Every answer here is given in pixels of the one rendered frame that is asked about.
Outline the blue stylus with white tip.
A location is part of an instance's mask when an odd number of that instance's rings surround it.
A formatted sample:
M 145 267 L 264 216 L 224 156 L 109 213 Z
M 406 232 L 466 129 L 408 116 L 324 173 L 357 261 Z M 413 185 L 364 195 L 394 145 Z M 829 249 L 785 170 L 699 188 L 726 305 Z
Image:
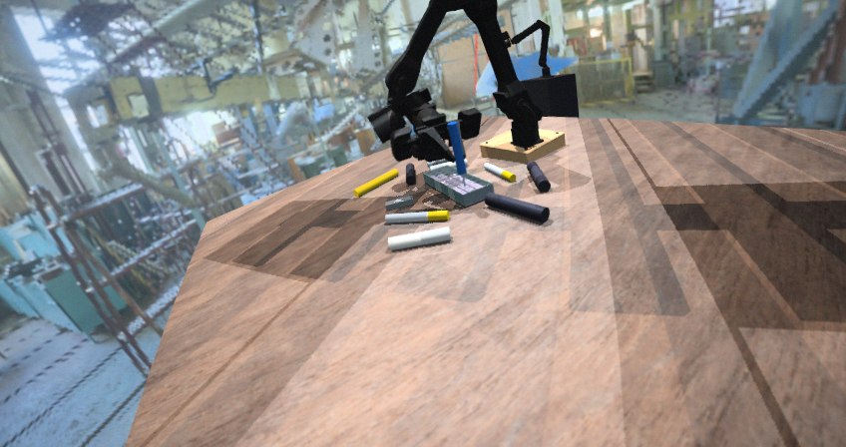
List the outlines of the blue stylus with white tip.
M 452 141 L 452 146 L 453 146 L 454 156 L 455 156 L 455 159 L 456 159 L 458 175 L 462 175 L 464 187 L 466 188 L 466 181 L 465 181 L 464 174 L 467 173 L 467 168 L 466 168 L 465 163 L 464 163 L 463 152 L 462 152 L 457 122 L 448 123 L 447 127 L 448 127 L 450 139 Z

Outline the keyboard with white letter keys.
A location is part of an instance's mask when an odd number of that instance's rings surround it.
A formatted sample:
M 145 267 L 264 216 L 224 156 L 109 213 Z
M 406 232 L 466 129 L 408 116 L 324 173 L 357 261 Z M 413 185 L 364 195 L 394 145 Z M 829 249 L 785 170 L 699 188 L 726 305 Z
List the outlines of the keyboard with white letter keys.
M 464 174 L 465 188 L 462 175 L 449 165 L 422 174 L 426 185 L 464 208 L 484 201 L 487 193 L 495 192 L 494 183 L 469 173 Z

